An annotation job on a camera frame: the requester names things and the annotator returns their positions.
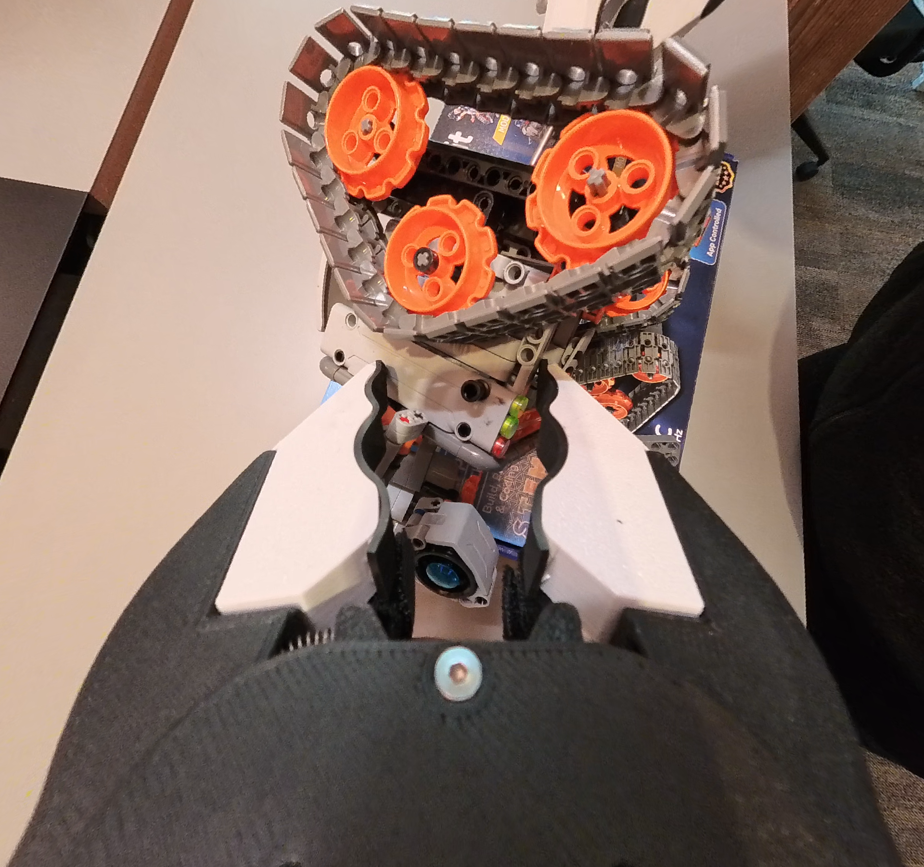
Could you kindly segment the grey desk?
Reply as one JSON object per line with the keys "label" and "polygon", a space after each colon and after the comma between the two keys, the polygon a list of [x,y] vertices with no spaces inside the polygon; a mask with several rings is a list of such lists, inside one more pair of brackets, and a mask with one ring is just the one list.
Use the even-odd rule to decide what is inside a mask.
{"label": "grey desk", "polygon": [[[786,1],[687,34],[739,168],[681,470],[803,618]],[[2,474],[2,865],[129,599],[321,401],[318,242],[279,115],[297,47],[352,4],[537,20],[534,0],[194,0]]]}

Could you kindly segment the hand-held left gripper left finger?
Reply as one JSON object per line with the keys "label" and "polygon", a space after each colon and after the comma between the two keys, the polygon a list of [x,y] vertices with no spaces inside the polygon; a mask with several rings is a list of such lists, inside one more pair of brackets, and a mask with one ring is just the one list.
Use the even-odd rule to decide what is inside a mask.
{"label": "hand-held left gripper left finger", "polygon": [[216,597],[224,614],[296,607],[333,621],[340,607],[385,597],[392,545],[385,487],[361,443],[381,436],[370,363],[275,447]]}

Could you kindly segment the dark brown desk pad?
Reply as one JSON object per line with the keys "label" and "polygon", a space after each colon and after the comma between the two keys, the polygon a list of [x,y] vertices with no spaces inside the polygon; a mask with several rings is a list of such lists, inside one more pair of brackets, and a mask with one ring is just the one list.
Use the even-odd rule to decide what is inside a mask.
{"label": "dark brown desk pad", "polygon": [[1,179],[1,392],[61,261],[86,193]]}

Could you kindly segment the blue robot kit box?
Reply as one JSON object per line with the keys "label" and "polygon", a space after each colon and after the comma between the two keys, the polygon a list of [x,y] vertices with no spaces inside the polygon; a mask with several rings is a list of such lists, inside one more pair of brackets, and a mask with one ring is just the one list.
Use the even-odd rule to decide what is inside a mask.
{"label": "blue robot kit box", "polygon": [[[736,173],[736,158],[726,154],[716,197],[710,203],[699,239],[691,250],[684,295],[678,307],[662,323],[664,335],[676,345],[675,396],[652,416],[641,419],[643,392],[635,389],[636,382],[631,377],[611,380],[606,392],[602,389],[593,391],[592,384],[586,385],[591,396],[605,403],[608,411],[616,415],[620,414],[618,409],[612,408],[616,391],[620,390],[627,399],[631,399],[633,407],[622,422],[625,425],[637,422],[634,430],[637,438],[647,448],[664,456],[674,467],[679,466],[686,440]],[[538,411],[527,410],[520,418],[502,469],[492,472],[472,470],[463,484],[464,499],[478,509],[498,544],[502,558],[517,560],[525,545],[534,495],[544,476],[536,456],[539,424]]]}

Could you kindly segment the tracked building-block toy robot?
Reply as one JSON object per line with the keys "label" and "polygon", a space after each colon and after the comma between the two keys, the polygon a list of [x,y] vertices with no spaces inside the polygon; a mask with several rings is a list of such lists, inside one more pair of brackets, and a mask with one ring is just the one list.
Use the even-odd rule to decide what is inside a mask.
{"label": "tracked building-block toy robot", "polygon": [[543,31],[353,6],[316,25],[289,70],[287,161],[321,246],[321,369],[370,363],[391,441],[385,487],[398,614],[413,584],[485,607],[498,544],[464,499],[538,411],[544,476],[510,608],[547,596],[540,520],[567,443],[555,377],[676,394],[678,307],[724,159],[724,93],[677,38]]}

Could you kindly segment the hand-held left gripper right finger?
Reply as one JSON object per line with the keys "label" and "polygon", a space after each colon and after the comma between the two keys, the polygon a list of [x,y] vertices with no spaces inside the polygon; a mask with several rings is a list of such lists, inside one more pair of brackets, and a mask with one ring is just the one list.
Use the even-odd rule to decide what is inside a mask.
{"label": "hand-held left gripper right finger", "polygon": [[703,600],[648,450],[570,377],[555,381],[567,454],[541,496],[542,590],[583,624],[615,624],[629,607],[698,618]]}

